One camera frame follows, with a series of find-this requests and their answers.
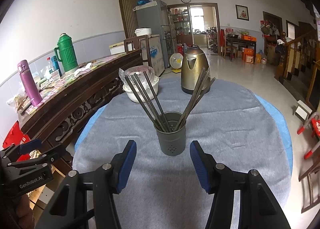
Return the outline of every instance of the thermos handle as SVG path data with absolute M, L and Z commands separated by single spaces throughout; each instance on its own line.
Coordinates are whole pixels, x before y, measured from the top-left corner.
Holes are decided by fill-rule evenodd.
M 58 61 L 62 62 L 62 60 L 58 56 L 58 52 L 57 52 L 58 49 L 59 49 L 59 47 L 55 47 L 53 50 L 54 50 L 54 53 L 56 54 L 56 57 L 57 57 Z

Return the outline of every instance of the chopstick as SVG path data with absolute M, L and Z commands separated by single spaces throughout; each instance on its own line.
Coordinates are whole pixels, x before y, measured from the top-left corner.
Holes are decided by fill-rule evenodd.
M 169 132 L 167 129 L 164 128 L 164 123 L 161 121 L 161 118 L 158 115 L 158 112 L 157 112 L 156 108 L 154 107 L 153 103 L 151 102 L 149 95 L 147 94 L 146 90 L 144 89 L 139 77 L 137 76 L 136 73 L 134 73 L 133 75 L 134 76 L 132 76 L 132 80 L 134 81 L 136 87 L 138 88 L 140 94 L 142 95 L 142 97 L 145 100 L 146 104 L 148 105 L 150 111 L 154 115 L 155 119 L 159 123 L 162 131 Z
M 215 81 L 215 78 L 212 78 L 212 80 L 210 81 L 210 83 L 208 84 L 208 86 L 201 91 L 198 99 L 196 100 L 194 106 L 192 107 L 192 109 L 194 109 L 194 107 L 196 107 L 197 103 L 201 100 L 201 98 L 205 95 L 205 93 L 209 90 L 209 88 L 211 87 L 211 85 L 213 84 L 213 82 Z
M 182 113 L 179 121 L 177 122 L 176 126 L 174 127 L 173 132 L 175 132 L 175 131 L 178 129 L 178 127 L 180 126 L 182 120 L 184 119 L 185 115 L 187 114 L 188 109 L 189 109 L 190 107 L 192 107 L 192 103 L 193 103 L 193 100 L 194 100 L 194 98 L 195 98 L 195 96 L 196 96 L 196 92 L 197 92 L 198 89 L 199 89 L 199 86 L 200 86 L 200 83 L 201 83 L 201 79 L 202 79 L 202 77 L 203 77 L 203 74 L 204 74 L 204 67 L 202 67 L 202 69 L 201 69 L 201 71 L 200 71 L 200 74 L 199 74 L 199 76 L 198 76 L 198 80 L 197 80 L 197 82 L 196 82 L 195 89 L 193 90 L 193 93 L 192 93 L 192 95 L 191 95 L 190 101 L 188 102 L 187 107 L 184 109 L 184 111 L 183 111 L 183 113 Z
M 187 113 L 186 113 L 186 115 L 185 115 L 185 117 L 184 117 L 184 119 L 182 120 L 181 123 L 185 123 L 185 122 L 186 122 L 186 120 L 187 120 L 190 112 L 193 110 L 193 107 L 194 107 L 194 105 L 196 104 L 196 100 L 198 99 L 199 94 L 200 94 L 200 92 L 202 91 L 202 88 L 203 88 L 206 80 L 208 79 L 209 74 L 210 74 L 210 72 L 207 71 L 206 74 L 205 74 L 205 76 L 202 77 L 202 79 L 201 79 L 201 81 L 200 81 L 199 89 L 197 90 L 196 95 L 195 95 L 195 97 L 193 98 L 192 104 L 191 104 L 190 108 L 188 109 L 188 111 L 187 111 Z
M 155 120 L 153 119 L 152 115 L 150 114 L 150 112 L 148 111 L 148 109 L 146 108 L 146 106 L 144 105 L 144 103 L 142 102 L 140 96 L 138 95 L 137 91 L 135 90 L 135 88 L 133 87 L 131 81 L 129 80 L 128 76 L 126 75 L 125 80 L 127 81 L 130 89 L 132 90 L 133 94 L 135 95 L 135 97 L 137 98 L 138 102 L 140 103 L 140 105 L 142 106 L 142 108 L 144 109 L 144 111 L 146 112 L 146 114 L 148 115 L 149 119 L 152 121 L 152 123 L 154 124 L 155 127 L 157 127 L 159 130 L 161 129 L 159 127 L 159 125 L 155 122 Z
M 163 109 L 162 109 L 162 107 L 161 107 L 161 104 L 160 104 L 160 102 L 159 102 L 159 100 L 158 100 L 157 94 L 156 94 L 156 92 L 155 92 L 154 89 L 153 89 L 153 86 L 152 86 L 152 84 L 151 84 L 151 82 L 150 82 L 150 79 L 149 79 L 146 71 L 143 71 L 143 74 L 144 74 L 144 77 L 145 77 L 146 80 L 147 80 L 147 83 L 148 83 L 148 85 L 149 85 L 149 87 L 150 87 L 150 90 L 151 90 L 151 92 L 152 92 L 152 94 L 153 94 L 153 96 L 154 96 L 154 98 L 155 98 L 155 100 L 156 100 L 156 102 L 157 102 L 158 107 L 159 107 L 159 110 L 160 110 L 160 112 L 161 112 L 161 115 L 164 117 L 164 120 L 165 120 L 165 122 L 166 122 L 166 124 L 167 124 L 167 126 L 168 126 L 168 129 L 169 129 L 169 132 L 170 132 L 170 131 L 171 131 L 170 125 L 169 125 L 169 123 L 168 123 L 167 117 L 166 117 L 165 114 L 164 114 L 164 111 L 163 111 Z

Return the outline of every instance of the human hand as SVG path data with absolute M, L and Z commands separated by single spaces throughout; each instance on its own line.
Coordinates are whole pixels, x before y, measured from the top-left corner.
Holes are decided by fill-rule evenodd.
M 29 197 L 27 195 L 23 195 L 16 208 L 16 214 L 19 218 L 18 224 L 22 229 L 35 228 L 35 220 L 29 204 Z

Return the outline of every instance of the striped curtain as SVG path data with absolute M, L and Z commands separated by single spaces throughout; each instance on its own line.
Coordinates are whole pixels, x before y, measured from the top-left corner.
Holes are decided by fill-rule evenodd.
M 121 17 L 126 38 L 135 37 L 134 31 L 138 28 L 135 12 L 138 0 L 119 0 Z

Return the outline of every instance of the flower painting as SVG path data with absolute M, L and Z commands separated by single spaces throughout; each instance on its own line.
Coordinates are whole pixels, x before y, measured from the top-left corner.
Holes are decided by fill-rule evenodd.
M 236 5 L 237 19 L 249 21 L 248 7 Z

